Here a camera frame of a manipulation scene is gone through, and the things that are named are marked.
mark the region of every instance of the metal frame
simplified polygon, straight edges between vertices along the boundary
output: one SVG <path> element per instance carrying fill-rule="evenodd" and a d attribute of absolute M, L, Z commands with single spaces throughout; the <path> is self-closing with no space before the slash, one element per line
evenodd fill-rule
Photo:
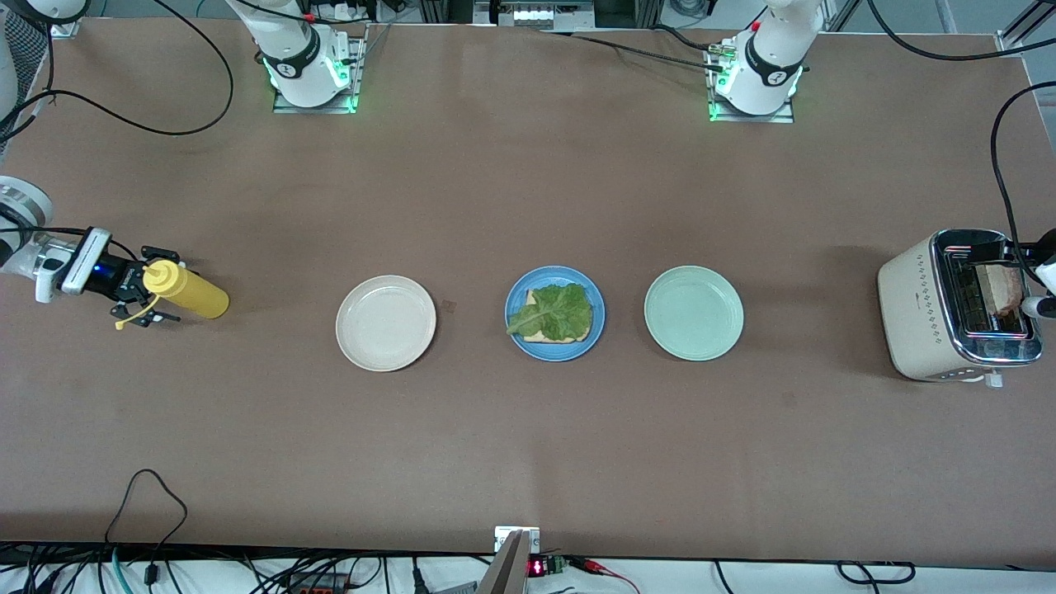
<path fill-rule="evenodd" d="M 1008 26 L 997 32 L 997 42 L 1002 50 L 1021 47 L 1027 37 L 1056 14 L 1056 0 L 1034 0 Z"/>
<path fill-rule="evenodd" d="M 840 0 L 824 0 L 822 16 L 825 18 L 825 31 L 842 31 L 861 3 L 862 0 L 846 0 L 841 6 Z"/>
<path fill-rule="evenodd" d="M 480 578 L 476 594 L 524 594 L 531 541 L 528 531 L 508 534 L 502 549 L 491 560 L 488 573 Z"/>

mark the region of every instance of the robotic arm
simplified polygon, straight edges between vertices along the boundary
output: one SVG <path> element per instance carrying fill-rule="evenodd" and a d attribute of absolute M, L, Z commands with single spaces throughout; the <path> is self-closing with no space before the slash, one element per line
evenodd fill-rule
<path fill-rule="evenodd" d="M 297 0 L 227 3 L 257 41 L 271 85 L 290 104 L 318 107 L 352 85 L 348 34 L 309 24 Z"/>
<path fill-rule="evenodd" d="M 67 24 L 88 12 L 89 0 L 4 0 L 13 11 L 32 22 Z"/>
<path fill-rule="evenodd" d="M 207 318 L 227 310 L 227 294 L 187 271 L 175 252 L 144 246 L 140 258 L 122 258 L 108 252 L 110 231 L 90 227 L 73 243 L 41 230 L 51 219 L 52 202 L 40 188 L 0 177 L 0 273 L 33 280 L 38 302 L 50 303 L 59 292 L 102 295 L 114 301 L 110 315 L 120 320 L 118 330 L 126 322 L 180 321 L 154 308 L 162 297 Z M 132 303 L 138 313 L 129 313 Z"/>
<path fill-rule="evenodd" d="M 750 115 L 776 112 L 795 93 L 807 50 L 822 31 L 822 0 L 768 0 L 761 19 L 733 39 L 715 93 Z"/>

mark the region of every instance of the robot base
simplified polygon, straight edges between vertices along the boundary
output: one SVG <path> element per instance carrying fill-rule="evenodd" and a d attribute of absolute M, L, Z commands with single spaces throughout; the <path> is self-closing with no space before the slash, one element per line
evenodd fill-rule
<path fill-rule="evenodd" d="M 705 83 L 708 86 L 708 118 L 711 122 L 759 122 L 765 124 L 794 123 L 795 117 L 792 111 L 792 96 L 795 95 L 795 82 L 792 82 L 791 92 L 789 93 L 788 98 L 785 99 L 785 104 L 777 111 L 765 115 L 746 113 L 733 107 L 733 104 L 731 104 L 729 99 L 716 92 L 716 89 L 727 83 L 727 77 L 730 76 L 729 73 L 735 66 L 735 39 L 724 39 L 721 48 L 725 51 L 725 53 L 718 56 L 712 54 L 711 52 L 703 53 L 704 61 L 706 63 L 717 64 L 723 69 L 723 72 L 713 72 L 709 70 L 705 75 Z"/>
<path fill-rule="evenodd" d="M 337 55 L 331 62 L 334 67 L 334 76 L 341 80 L 348 80 L 348 86 L 334 95 L 334 98 L 317 107 L 298 107 L 286 100 L 279 92 L 272 81 L 275 89 L 275 103 L 271 111 L 275 113 L 325 113 L 344 114 L 356 113 L 359 108 L 359 91 L 363 82 L 363 58 L 366 53 L 366 39 L 348 37 L 346 33 L 335 32 L 337 36 Z"/>

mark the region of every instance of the yellow squeeze bottle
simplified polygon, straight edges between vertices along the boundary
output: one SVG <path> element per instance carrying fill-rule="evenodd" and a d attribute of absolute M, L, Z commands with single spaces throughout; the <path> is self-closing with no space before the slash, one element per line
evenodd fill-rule
<path fill-rule="evenodd" d="M 219 318 L 230 303 L 222 289 L 175 262 L 157 260 L 143 272 L 147 291 L 204 318 Z"/>

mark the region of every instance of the white plate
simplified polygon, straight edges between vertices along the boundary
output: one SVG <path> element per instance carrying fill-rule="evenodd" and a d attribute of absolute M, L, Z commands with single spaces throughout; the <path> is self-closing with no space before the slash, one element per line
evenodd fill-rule
<path fill-rule="evenodd" d="M 396 371 L 426 352 L 436 332 L 436 307 L 417 282 L 379 276 L 352 290 L 337 312 L 337 344 L 367 371 Z"/>

